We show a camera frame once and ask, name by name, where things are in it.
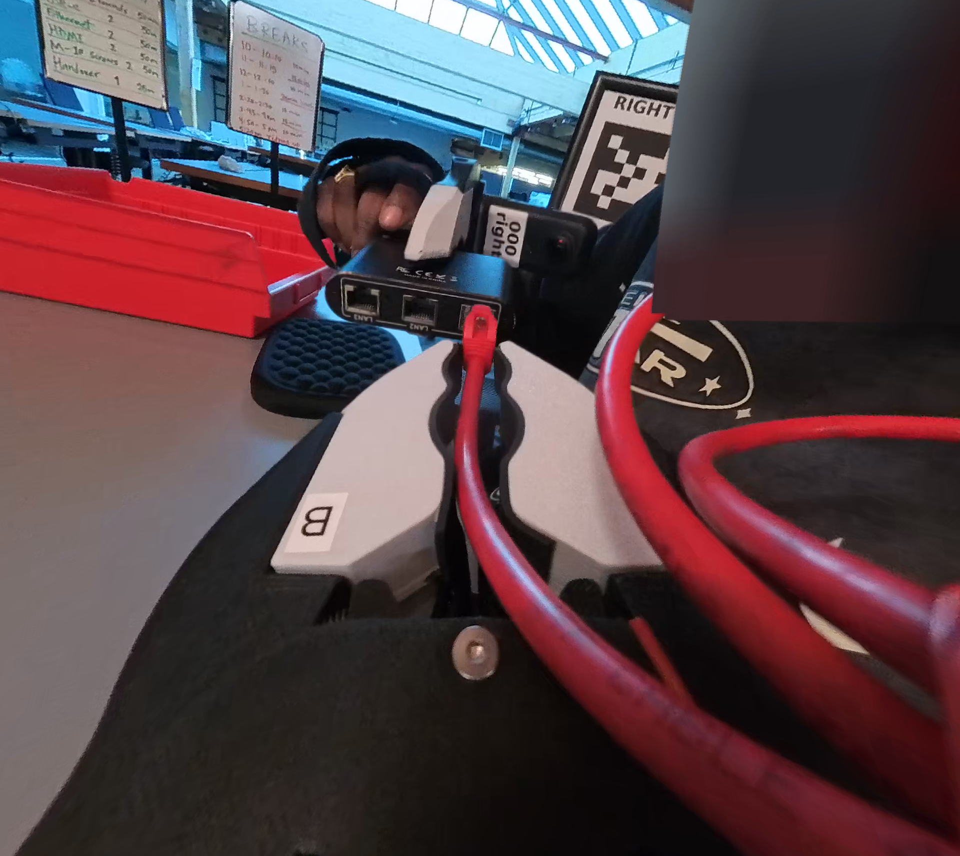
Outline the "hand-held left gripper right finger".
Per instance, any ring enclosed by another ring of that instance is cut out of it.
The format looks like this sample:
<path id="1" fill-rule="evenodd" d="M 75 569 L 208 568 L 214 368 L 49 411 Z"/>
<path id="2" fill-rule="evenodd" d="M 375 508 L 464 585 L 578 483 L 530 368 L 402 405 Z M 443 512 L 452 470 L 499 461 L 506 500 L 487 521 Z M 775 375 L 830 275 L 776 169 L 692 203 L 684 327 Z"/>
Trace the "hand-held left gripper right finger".
<path id="1" fill-rule="evenodd" d="M 544 580 L 560 593 L 589 579 L 665 566 L 628 510 L 603 453 L 594 395 L 514 342 L 504 342 L 502 388 L 515 425 L 506 456 L 506 511 L 549 547 Z"/>

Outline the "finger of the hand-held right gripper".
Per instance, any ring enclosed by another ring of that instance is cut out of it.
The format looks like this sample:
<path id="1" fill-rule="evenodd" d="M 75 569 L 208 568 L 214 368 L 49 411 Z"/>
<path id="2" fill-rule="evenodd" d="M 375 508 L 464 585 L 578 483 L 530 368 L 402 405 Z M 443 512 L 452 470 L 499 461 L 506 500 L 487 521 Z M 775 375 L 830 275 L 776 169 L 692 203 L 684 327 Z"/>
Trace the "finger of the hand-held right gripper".
<path id="1" fill-rule="evenodd" d="M 421 203 L 404 247 L 406 262 L 447 260 L 467 241 L 479 185 L 434 185 Z"/>

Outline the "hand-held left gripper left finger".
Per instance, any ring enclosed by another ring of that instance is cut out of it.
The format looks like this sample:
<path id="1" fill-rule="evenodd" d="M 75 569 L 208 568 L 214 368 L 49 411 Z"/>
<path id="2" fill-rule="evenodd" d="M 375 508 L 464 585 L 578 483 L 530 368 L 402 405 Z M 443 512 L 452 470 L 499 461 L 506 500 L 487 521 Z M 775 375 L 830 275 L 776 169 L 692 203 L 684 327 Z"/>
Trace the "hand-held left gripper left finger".
<path id="1" fill-rule="evenodd" d="M 453 350 L 438 343 L 344 408 L 271 557 L 275 573 L 379 581 L 397 601 L 426 585 L 446 484 L 431 415 Z"/>

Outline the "black ethernet switch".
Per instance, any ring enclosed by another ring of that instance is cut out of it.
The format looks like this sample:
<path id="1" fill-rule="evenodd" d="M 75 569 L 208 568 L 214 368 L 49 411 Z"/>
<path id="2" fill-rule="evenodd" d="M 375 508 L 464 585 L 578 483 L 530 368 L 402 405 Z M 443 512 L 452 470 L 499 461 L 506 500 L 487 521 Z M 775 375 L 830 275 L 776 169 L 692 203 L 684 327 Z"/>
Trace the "black ethernet switch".
<path id="1" fill-rule="evenodd" d="M 474 306 L 496 319 L 498 341 L 515 329 L 516 270 L 463 250 L 439 260 L 409 261 L 405 243 L 378 238 L 324 286 L 328 307 L 346 321 L 460 340 Z"/>

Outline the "red plastic bin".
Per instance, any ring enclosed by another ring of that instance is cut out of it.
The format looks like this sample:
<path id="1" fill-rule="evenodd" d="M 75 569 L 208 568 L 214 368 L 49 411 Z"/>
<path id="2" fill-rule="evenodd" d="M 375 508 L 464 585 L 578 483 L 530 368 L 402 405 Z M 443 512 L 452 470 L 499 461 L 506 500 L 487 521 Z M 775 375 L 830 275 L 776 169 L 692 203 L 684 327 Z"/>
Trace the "red plastic bin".
<path id="1" fill-rule="evenodd" d="M 1 165 L 6 293 L 257 337 L 332 274 L 289 212 L 99 169 Z"/>

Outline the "person's right forearm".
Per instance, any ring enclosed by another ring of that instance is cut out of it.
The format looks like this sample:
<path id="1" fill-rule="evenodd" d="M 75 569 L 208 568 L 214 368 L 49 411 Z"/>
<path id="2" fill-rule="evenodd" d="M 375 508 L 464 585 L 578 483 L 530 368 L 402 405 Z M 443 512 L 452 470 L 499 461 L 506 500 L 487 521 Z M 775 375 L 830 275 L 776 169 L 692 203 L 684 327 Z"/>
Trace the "person's right forearm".
<path id="1" fill-rule="evenodd" d="M 586 271 L 571 298 L 577 310 L 573 373 L 597 369 L 626 316 L 651 295 L 665 186 L 651 190 L 618 222 L 602 229 Z"/>

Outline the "person's right hand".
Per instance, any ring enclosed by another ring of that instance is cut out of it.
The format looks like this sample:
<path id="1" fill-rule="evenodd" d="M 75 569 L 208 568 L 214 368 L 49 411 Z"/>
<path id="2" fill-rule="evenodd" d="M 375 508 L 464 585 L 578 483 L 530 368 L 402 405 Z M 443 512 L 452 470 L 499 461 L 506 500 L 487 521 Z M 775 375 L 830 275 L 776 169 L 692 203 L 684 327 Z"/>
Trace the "person's right hand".
<path id="1" fill-rule="evenodd" d="M 314 222 L 322 238 L 353 257 L 377 238 L 407 234 L 433 184 L 428 166 L 399 156 L 347 166 L 319 184 Z"/>

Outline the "black framed tag sign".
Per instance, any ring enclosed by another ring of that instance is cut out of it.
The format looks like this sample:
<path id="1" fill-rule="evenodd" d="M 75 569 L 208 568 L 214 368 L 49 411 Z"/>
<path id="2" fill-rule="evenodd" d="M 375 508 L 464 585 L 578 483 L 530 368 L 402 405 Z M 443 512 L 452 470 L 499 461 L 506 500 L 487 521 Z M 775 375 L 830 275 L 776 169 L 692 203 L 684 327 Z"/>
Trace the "black framed tag sign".
<path id="1" fill-rule="evenodd" d="M 679 87 L 599 72 L 551 192 L 549 208 L 616 223 L 666 177 Z"/>

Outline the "black textured wrist pad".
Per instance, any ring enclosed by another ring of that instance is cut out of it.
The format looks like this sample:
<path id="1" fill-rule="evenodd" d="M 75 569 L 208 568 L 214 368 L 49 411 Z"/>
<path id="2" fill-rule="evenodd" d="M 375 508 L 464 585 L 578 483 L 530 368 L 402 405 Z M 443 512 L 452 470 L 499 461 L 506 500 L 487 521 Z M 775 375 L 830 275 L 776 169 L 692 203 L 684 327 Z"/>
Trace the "black textured wrist pad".
<path id="1" fill-rule="evenodd" d="M 287 320 L 266 336 L 250 374 L 253 401 L 275 415 L 321 419 L 404 363 L 386 331 L 322 319 Z"/>

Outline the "wooden background desk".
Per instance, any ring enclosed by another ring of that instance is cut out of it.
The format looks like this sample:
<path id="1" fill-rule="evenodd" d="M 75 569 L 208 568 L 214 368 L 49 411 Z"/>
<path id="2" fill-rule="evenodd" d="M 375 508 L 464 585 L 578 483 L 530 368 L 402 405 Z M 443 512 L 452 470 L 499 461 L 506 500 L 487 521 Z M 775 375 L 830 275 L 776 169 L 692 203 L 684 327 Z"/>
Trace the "wooden background desk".
<path id="1" fill-rule="evenodd" d="M 245 195 L 256 197 L 298 200 L 308 184 L 308 177 L 280 172 L 277 176 L 276 192 L 273 192 L 273 175 L 270 169 L 258 166 L 244 166 L 240 171 L 228 171 L 218 163 L 211 161 L 163 159 L 159 161 L 162 170 L 184 177 L 193 183 L 223 188 L 225 194 L 237 198 Z"/>

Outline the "handwritten sign board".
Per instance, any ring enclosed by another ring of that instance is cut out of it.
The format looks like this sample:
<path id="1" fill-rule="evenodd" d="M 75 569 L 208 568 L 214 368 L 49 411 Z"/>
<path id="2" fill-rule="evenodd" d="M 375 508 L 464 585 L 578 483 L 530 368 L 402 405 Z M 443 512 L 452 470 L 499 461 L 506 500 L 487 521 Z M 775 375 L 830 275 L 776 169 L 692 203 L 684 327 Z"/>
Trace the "handwritten sign board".
<path id="1" fill-rule="evenodd" d="M 269 142 L 270 195 L 280 195 L 280 149 L 316 148 L 323 40 L 243 0 L 228 5 L 226 125 Z"/>
<path id="2" fill-rule="evenodd" d="M 121 180 L 132 177 L 124 104 L 167 111 L 164 0 L 35 0 L 43 75 L 110 101 Z"/>

